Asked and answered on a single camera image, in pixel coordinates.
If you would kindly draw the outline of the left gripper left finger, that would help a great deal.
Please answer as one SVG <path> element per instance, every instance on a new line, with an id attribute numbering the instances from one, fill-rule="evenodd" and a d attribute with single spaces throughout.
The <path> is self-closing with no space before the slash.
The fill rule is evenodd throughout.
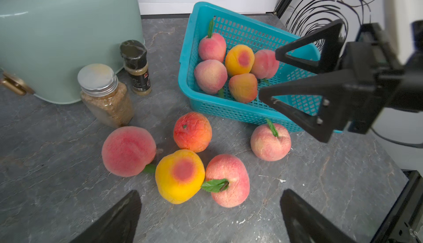
<path id="1" fill-rule="evenodd" d="M 132 190 L 72 242 L 132 243 L 141 209 L 140 195 Z"/>

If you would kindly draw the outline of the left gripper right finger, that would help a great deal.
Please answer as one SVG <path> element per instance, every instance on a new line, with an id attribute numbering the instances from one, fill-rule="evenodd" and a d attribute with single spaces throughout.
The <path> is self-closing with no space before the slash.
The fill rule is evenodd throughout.
<path id="1" fill-rule="evenodd" d="M 354 242 L 291 189 L 283 191 L 280 207 L 291 243 Z"/>

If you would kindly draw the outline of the orange yellow peach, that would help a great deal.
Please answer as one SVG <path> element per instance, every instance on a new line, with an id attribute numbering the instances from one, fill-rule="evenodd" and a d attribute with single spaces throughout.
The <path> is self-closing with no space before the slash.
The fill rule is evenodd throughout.
<path id="1" fill-rule="evenodd" d="M 258 95 L 258 82 L 254 74 L 238 74 L 230 78 L 229 91 L 232 97 L 240 103 L 250 103 Z"/>

